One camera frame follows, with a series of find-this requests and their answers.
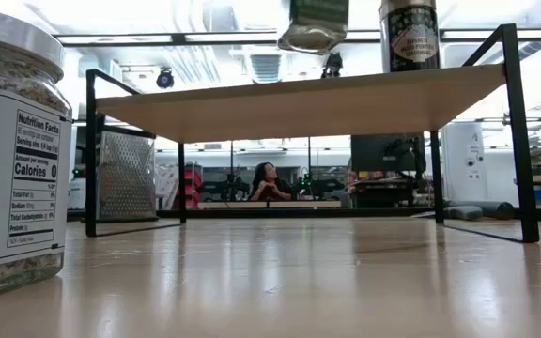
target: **air vent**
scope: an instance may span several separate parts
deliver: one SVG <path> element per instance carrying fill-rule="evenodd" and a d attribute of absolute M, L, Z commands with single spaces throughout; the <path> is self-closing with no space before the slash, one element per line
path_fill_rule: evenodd
<path fill-rule="evenodd" d="M 246 62 L 250 63 L 250 76 L 256 84 L 271 84 L 281 81 L 281 66 L 285 60 L 280 54 L 251 54 Z"/>

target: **glass jar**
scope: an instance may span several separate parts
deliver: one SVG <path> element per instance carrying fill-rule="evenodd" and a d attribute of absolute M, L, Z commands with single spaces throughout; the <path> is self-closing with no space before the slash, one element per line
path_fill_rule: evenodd
<path fill-rule="evenodd" d="M 55 87 L 63 47 L 0 13 L 0 292 L 64 264 L 71 109 Z"/>

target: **nutrition facts label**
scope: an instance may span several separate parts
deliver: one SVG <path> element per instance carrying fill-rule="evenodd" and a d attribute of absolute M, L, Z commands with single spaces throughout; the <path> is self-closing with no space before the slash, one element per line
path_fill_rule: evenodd
<path fill-rule="evenodd" d="M 54 240 L 60 128 L 18 110 L 8 247 Z"/>

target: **can lid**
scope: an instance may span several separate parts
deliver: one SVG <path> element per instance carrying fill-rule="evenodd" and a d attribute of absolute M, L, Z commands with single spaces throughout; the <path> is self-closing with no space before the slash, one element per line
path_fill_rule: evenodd
<path fill-rule="evenodd" d="M 64 47 L 56 38 L 30 23 L 0 13 L 0 43 L 20 48 L 54 64 L 61 73 Z"/>
<path fill-rule="evenodd" d="M 383 19 L 391 11 L 409 6 L 429 6 L 435 8 L 436 0 L 382 0 L 379 7 L 379 16 Z"/>

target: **metal canister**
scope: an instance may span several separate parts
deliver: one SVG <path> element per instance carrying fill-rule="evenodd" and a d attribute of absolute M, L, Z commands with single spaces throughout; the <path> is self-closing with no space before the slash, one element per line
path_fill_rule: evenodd
<path fill-rule="evenodd" d="M 383 0 L 379 15 L 384 72 L 440 67 L 436 0 Z"/>

